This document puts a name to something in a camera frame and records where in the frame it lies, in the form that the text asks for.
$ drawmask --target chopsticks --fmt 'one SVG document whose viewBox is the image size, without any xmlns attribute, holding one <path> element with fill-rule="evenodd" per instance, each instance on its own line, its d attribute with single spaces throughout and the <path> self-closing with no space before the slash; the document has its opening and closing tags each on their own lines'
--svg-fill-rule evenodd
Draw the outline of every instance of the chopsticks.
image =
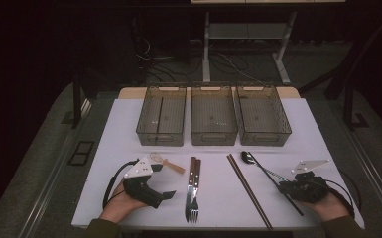
<svg viewBox="0 0 382 238">
<path fill-rule="evenodd" d="M 249 195 L 250 199 L 252 200 L 253 204 L 256 207 L 256 210 L 258 210 L 258 213 L 261 215 L 262 220 L 264 220 L 265 225 L 269 230 L 272 230 L 272 225 L 270 221 L 268 220 L 267 215 L 265 214 L 264 210 L 262 209 L 261 205 L 259 204 L 258 199 L 256 199 L 255 194 L 253 193 L 252 189 L 249 186 L 249 183 L 247 182 L 246 178 L 244 177 L 242 171 L 240 171 L 239 167 L 237 166 L 236 161 L 234 160 L 233 156 L 229 154 L 227 156 L 228 161 L 230 162 L 231 166 L 234 168 L 234 171 L 236 172 L 237 176 L 239 177 L 240 181 L 242 182 L 244 188 L 247 191 L 247 194 Z"/>
</svg>

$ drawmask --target sleeve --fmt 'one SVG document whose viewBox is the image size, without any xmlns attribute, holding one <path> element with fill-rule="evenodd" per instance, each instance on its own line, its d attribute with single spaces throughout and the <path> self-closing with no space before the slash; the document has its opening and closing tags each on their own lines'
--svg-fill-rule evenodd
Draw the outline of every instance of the sleeve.
<svg viewBox="0 0 382 238">
<path fill-rule="evenodd" d="M 85 238 L 118 238 L 120 235 L 120 227 L 111 221 L 103 219 L 93 219 L 89 223 Z"/>
<path fill-rule="evenodd" d="M 339 217 L 322 224 L 329 238 L 368 238 L 366 231 L 361 229 L 351 216 Z"/>
</svg>

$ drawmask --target table knife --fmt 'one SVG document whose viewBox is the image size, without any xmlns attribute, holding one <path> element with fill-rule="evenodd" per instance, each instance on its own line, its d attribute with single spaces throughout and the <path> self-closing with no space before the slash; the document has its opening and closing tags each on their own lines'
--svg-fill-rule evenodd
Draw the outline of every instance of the table knife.
<svg viewBox="0 0 382 238">
<path fill-rule="evenodd" d="M 191 157 L 190 176 L 188 178 L 187 203 L 185 204 L 185 218 L 187 219 L 187 222 L 189 222 L 191 215 L 191 201 L 193 198 L 193 178 L 195 163 L 196 157 Z"/>
</svg>

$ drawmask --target metal spoon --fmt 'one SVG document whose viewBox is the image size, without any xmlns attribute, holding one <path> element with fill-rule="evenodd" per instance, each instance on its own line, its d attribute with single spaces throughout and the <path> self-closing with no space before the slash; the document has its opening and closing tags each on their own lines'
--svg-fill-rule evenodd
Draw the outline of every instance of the metal spoon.
<svg viewBox="0 0 382 238">
<path fill-rule="evenodd" d="M 267 170 L 265 169 L 264 167 L 262 167 L 259 163 L 257 163 L 256 159 L 252 156 L 252 154 L 250 154 L 250 152 L 245 152 L 245 151 L 242 151 L 241 154 L 240 154 L 240 157 L 242 158 L 242 160 L 246 163 L 246 164 L 249 164 L 249 165 L 256 165 L 257 167 L 265 170 L 268 174 L 272 175 L 272 176 L 275 176 L 277 177 L 278 179 L 280 180 L 283 180 L 283 181 L 289 181 L 288 179 L 285 179 L 277 174 L 275 174 L 274 172 L 270 171 L 270 170 Z"/>
</svg>

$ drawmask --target plastic storage bin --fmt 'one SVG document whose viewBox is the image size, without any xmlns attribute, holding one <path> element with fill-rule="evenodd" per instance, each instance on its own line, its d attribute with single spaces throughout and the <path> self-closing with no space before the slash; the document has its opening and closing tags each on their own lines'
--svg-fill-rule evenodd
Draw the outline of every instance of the plastic storage bin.
<svg viewBox="0 0 382 238">
<path fill-rule="evenodd" d="M 191 143 L 234 146 L 237 120 L 229 82 L 194 82 L 191 86 Z"/>
<path fill-rule="evenodd" d="M 148 85 L 136 132 L 143 146 L 184 144 L 187 83 Z"/>
<path fill-rule="evenodd" d="M 238 82 L 235 104 L 241 145 L 284 146 L 292 129 L 273 84 Z"/>
</svg>

